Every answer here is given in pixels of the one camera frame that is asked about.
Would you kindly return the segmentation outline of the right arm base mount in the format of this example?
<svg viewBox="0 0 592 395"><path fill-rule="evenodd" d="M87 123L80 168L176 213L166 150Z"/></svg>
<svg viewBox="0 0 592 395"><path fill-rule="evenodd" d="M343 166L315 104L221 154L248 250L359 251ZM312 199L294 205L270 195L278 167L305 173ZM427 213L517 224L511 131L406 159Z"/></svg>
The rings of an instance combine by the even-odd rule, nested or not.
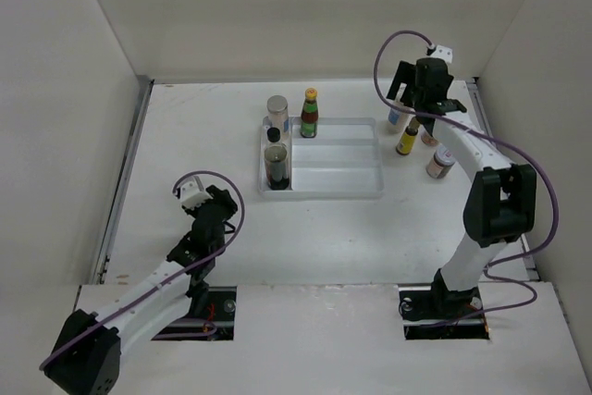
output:
<svg viewBox="0 0 592 395"><path fill-rule="evenodd" d="M429 286L399 287L399 313L407 340L489 340L478 288L438 306Z"/></svg>

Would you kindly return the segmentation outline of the tall white spice jar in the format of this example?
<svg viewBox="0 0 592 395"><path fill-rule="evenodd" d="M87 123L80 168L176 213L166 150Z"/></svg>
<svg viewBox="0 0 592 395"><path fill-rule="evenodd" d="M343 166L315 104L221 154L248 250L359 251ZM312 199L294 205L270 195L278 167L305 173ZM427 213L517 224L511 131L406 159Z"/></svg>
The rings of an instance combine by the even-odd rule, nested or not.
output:
<svg viewBox="0 0 592 395"><path fill-rule="evenodd" d="M402 94L399 93L394 101L396 109L391 108L388 113L388 131L392 134L401 133L406 128L411 116L412 109L406 106L401 98Z"/></svg>

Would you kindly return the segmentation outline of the glass bottle black cap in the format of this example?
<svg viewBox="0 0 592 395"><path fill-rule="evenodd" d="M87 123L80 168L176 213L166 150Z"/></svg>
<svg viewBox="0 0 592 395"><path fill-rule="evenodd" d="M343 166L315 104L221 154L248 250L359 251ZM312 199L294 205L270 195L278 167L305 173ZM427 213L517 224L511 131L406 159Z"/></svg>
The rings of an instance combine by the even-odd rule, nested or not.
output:
<svg viewBox="0 0 592 395"><path fill-rule="evenodd" d="M282 142L281 131L278 128L270 127L266 131L266 137L264 164L267 185L273 191L286 190L290 185L288 147Z"/></svg>

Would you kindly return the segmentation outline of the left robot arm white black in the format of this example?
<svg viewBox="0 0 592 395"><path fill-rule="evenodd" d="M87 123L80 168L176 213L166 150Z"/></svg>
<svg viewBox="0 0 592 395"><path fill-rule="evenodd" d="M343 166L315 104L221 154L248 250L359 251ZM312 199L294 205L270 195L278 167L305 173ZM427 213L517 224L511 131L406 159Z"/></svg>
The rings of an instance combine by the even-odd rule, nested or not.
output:
<svg viewBox="0 0 592 395"><path fill-rule="evenodd" d="M68 316L40 370L67 394L107 394L128 356L181 317L198 319L207 309L205 281L216 259L236 239L245 216L237 188L211 185L198 204L182 203L190 230L147 278L114 302Z"/></svg>

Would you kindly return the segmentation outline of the yellow cap sauce bottle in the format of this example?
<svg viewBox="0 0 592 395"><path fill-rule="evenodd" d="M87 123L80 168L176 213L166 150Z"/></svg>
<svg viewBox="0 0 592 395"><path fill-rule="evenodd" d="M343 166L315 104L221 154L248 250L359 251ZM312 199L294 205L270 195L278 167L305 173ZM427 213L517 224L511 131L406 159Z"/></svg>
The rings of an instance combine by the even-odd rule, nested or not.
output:
<svg viewBox="0 0 592 395"><path fill-rule="evenodd" d="M315 88L309 88L304 93L304 102L301 112L301 136L303 138L314 138L317 134L317 123L317 90Z"/></svg>

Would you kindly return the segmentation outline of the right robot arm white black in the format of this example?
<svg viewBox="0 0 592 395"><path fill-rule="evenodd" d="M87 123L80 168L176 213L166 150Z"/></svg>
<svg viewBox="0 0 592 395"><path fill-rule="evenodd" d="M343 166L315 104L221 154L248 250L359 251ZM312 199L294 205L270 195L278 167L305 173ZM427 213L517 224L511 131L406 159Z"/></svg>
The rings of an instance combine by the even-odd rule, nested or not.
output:
<svg viewBox="0 0 592 395"><path fill-rule="evenodd" d="M452 81L444 60L424 57L401 61L388 91L388 98L402 93L402 104L472 181L462 212L465 233L456 251L436 272L429 290L401 295L400 312L408 321L467 315L486 266L535 222L535 169L514 164L478 130L466 107L448 97Z"/></svg>

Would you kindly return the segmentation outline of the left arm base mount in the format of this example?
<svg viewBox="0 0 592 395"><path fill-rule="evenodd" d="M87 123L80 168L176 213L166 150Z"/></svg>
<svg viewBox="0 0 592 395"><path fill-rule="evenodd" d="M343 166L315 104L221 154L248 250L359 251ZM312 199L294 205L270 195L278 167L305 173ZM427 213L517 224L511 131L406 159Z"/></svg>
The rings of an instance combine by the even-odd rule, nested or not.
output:
<svg viewBox="0 0 592 395"><path fill-rule="evenodd" d="M154 340L233 340L237 313L236 287L210 287L196 294L189 312L161 330Z"/></svg>

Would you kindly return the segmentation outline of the small yellow label bottle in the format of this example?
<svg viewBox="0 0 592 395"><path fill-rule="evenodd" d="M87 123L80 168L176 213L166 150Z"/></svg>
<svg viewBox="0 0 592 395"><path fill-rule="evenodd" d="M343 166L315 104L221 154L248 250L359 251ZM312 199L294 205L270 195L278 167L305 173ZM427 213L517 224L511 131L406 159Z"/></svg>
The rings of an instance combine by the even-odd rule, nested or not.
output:
<svg viewBox="0 0 592 395"><path fill-rule="evenodd" d="M413 117L404 132L402 133L398 144L395 149L399 155L408 155L411 153L417 134L420 129L420 122L416 117Z"/></svg>

